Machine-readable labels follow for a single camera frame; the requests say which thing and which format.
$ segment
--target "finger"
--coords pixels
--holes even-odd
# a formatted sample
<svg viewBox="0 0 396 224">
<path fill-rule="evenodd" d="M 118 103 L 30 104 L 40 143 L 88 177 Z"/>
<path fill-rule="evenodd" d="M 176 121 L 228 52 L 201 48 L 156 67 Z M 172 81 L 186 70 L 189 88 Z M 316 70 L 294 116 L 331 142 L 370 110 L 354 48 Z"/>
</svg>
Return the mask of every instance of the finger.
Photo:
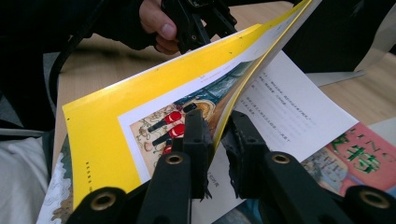
<svg viewBox="0 0 396 224">
<path fill-rule="evenodd" d="M 144 0 L 139 15 L 143 29 L 149 34 L 156 32 L 167 40 L 176 38 L 176 25 L 161 10 L 161 0 Z"/>
<path fill-rule="evenodd" d="M 155 46 L 155 49 L 157 51 L 167 54 L 167 55 L 173 55 L 173 54 L 178 53 L 178 50 L 170 50 L 170 49 L 164 48 L 163 46 L 158 45 L 158 44 Z"/>
<path fill-rule="evenodd" d="M 164 48 L 171 51 L 178 51 L 177 41 L 176 40 L 167 40 L 160 35 L 157 35 L 155 40 L 157 44 L 163 46 Z"/>
</svg>

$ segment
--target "colorful book cover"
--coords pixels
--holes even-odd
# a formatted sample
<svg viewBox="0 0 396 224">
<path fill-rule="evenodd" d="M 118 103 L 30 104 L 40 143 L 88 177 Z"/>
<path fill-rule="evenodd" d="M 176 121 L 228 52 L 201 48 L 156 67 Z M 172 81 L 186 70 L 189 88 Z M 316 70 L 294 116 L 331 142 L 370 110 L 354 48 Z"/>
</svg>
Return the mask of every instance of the colorful book cover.
<svg viewBox="0 0 396 224">
<path fill-rule="evenodd" d="M 362 123 L 303 162 L 323 188 L 342 196 L 351 186 L 367 185 L 396 197 L 395 165 L 396 146 Z"/>
</svg>

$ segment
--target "yellow book cover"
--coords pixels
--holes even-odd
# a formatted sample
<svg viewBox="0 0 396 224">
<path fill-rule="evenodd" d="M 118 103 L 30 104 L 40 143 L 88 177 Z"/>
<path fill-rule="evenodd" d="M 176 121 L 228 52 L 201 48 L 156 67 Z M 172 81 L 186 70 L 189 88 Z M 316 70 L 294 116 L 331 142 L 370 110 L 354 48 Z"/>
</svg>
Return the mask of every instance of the yellow book cover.
<svg viewBox="0 0 396 224">
<path fill-rule="evenodd" d="M 148 181 L 184 116 L 201 109 L 215 145 L 236 97 L 318 4 L 304 0 L 256 24 L 64 105 L 72 158 L 73 206 L 90 192 L 125 192 Z"/>
</svg>

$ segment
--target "book page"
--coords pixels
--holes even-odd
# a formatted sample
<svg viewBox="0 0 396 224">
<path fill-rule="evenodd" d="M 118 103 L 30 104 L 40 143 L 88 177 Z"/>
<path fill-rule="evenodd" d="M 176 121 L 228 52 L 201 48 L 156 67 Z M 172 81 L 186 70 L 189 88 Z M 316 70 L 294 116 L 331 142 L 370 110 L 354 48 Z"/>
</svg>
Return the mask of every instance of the book page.
<svg viewBox="0 0 396 224">
<path fill-rule="evenodd" d="M 331 101 L 280 51 L 238 98 L 236 110 L 249 116 L 271 150 L 303 161 L 358 121 Z M 225 148 L 209 168 L 212 199 L 192 202 L 192 223 L 211 223 L 243 200 L 235 198 Z"/>
<path fill-rule="evenodd" d="M 279 52 L 239 97 L 268 147 L 303 161 L 358 121 L 330 100 Z"/>
</svg>

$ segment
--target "wooden table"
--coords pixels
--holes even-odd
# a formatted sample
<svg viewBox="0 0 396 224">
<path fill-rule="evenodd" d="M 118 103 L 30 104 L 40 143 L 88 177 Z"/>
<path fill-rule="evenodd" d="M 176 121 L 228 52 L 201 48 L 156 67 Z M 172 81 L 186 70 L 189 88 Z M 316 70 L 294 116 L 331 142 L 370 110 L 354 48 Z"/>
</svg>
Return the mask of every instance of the wooden table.
<svg viewBox="0 0 396 224">
<path fill-rule="evenodd" d="M 276 18 L 291 7 L 288 2 L 274 2 L 231 7 L 231 13 L 238 20 L 236 29 L 242 30 Z M 54 161 L 67 134 L 62 105 L 177 56 L 179 54 L 166 56 L 153 48 L 132 50 L 98 35 L 85 39 L 67 60 L 59 77 Z M 372 65 L 366 75 L 320 89 L 346 112 L 369 125 L 396 117 L 395 71 L 396 57 L 387 54 L 381 62 Z"/>
</svg>

